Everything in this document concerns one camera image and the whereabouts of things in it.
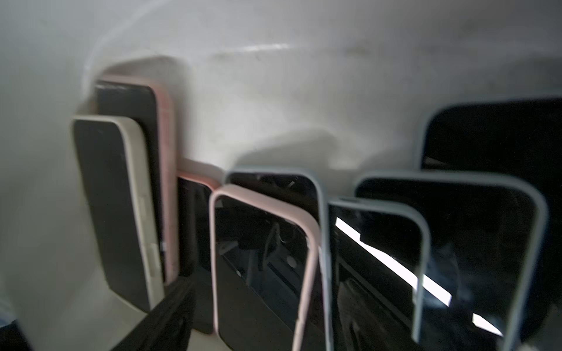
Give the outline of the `phone white case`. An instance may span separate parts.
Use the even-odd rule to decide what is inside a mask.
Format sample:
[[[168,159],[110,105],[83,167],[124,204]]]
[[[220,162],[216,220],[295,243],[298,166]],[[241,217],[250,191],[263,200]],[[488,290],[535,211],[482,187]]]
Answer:
[[[327,250],[326,197],[321,183],[311,173],[303,170],[280,168],[238,168],[225,176],[226,184],[235,184],[249,190],[285,201],[310,213],[320,228],[318,238],[318,264],[310,306],[303,335],[303,350],[332,350],[332,338],[326,320],[326,304],[331,294],[326,283],[324,254]]]

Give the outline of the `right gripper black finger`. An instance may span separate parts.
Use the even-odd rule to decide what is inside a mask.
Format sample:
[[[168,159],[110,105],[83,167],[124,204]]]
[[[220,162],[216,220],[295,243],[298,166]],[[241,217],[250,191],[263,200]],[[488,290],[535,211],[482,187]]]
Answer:
[[[196,310],[196,282],[179,277],[168,295],[114,350],[186,350]]]

